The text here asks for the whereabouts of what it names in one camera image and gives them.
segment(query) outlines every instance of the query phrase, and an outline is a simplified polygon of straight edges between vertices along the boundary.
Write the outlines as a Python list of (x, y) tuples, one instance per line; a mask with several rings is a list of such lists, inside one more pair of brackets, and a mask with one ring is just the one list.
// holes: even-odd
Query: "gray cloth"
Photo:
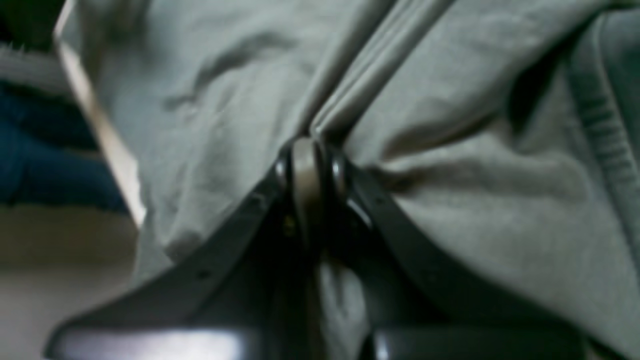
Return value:
[(63, 39), (140, 163), (136, 281), (201, 244), (310, 133), (478, 274), (640, 359), (640, 238), (556, 56), (609, 3), (80, 1)]

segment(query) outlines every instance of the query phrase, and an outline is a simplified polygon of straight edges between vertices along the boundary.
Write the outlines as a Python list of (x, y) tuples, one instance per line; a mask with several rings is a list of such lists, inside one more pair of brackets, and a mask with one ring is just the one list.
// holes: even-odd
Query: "striped fabric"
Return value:
[(66, 75), (54, 54), (25, 53), (6, 44), (0, 45), (0, 80), (73, 98)]

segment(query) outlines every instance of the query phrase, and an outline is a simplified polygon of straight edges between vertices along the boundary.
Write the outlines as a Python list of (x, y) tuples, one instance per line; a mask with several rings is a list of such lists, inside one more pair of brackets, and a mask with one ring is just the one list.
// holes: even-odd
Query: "blue fabric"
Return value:
[(19, 130), (0, 117), (0, 202), (11, 200), (20, 185), (24, 157)]
[(127, 211), (104, 162), (59, 147), (96, 148), (80, 113), (0, 84), (0, 201)]

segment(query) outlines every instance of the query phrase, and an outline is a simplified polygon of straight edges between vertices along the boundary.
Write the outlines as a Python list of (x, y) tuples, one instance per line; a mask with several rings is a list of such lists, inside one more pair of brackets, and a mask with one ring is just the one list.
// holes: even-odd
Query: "gray fabric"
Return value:
[(310, 132), (478, 274), (640, 358), (635, 235), (550, 53), (608, 1), (122, 3), (82, 1), (63, 36), (140, 162), (138, 282)]
[(640, 8), (599, 16), (573, 50), (568, 75), (585, 133), (640, 272), (640, 107), (636, 103), (640, 101), (640, 38), (634, 33), (640, 36)]

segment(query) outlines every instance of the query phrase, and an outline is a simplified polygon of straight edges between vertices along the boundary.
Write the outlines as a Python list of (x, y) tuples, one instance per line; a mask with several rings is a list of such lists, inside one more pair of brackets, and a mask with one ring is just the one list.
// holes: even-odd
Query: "stitching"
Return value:
[[(597, 20), (597, 23), (595, 25), (595, 29), (593, 31), (593, 36), (591, 38), (591, 43), (593, 45), (593, 54), (595, 57), (595, 65), (596, 65), (596, 71), (600, 77), (600, 79), (602, 80), (602, 85), (605, 91), (605, 95), (607, 96), (607, 98), (612, 99), (610, 102), (608, 101), (608, 103), (610, 103), (611, 105), (611, 110), (613, 112), (614, 115), (614, 119), (615, 119), (615, 123), (616, 123), (616, 127), (618, 127), (618, 133), (619, 136), (621, 138), (621, 142), (622, 142), (622, 149), (624, 152), (624, 158), (622, 163), (624, 165), (626, 165), (629, 170), (631, 170), (632, 175), (633, 175), (633, 181), (632, 181), (632, 187), (637, 190), (639, 188), (639, 183), (638, 183), (638, 168), (637, 168), (637, 163), (635, 162), (634, 156), (633, 156), (633, 152), (631, 151), (631, 147), (629, 144), (629, 139), (628, 139), (628, 134), (626, 132), (626, 130), (624, 130), (624, 127), (622, 127), (622, 129), (620, 129), (621, 127), (621, 121), (622, 121), (622, 116), (621, 116), (621, 111), (620, 111), (620, 105), (618, 104), (618, 99), (616, 98), (614, 92), (613, 92), (613, 87), (611, 85), (611, 79), (609, 78), (609, 74), (607, 73), (607, 71), (605, 70), (604, 67), (604, 60), (602, 58), (602, 44), (600, 41), (600, 37), (602, 36), (602, 33), (604, 31), (604, 24), (605, 21), (608, 19), (609, 14), (606, 13), (604, 15), (602, 15), (601, 18), (599, 18)], [(610, 179), (610, 181), (613, 183), (615, 182), (612, 179), (612, 174), (607, 174), (607, 177)], [(617, 208), (617, 212), (618, 215), (621, 217), (625, 217), (623, 215), (623, 212), (620, 209), (620, 203), (623, 202), (623, 200), (620, 199), (619, 195), (614, 195), (615, 201), (614, 203), (616, 204), (616, 208)], [(629, 229), (628, 225), (624, 224), (624, 221), (621, 222), (622, 224), (622, 228), (623, 231), (625, 233), (625, 237), (626, 237), (626, 243), (627, 243), (627, 247), (630, 250), (630, 257), (631, 257), (631, 261), (634, 264), (634, 268), (636, 271), (636, 281), (640, 282), (640, 264), (638, 263), (638, 259), (636, 258), (636, 245), (632, 239), (632, 230)]]

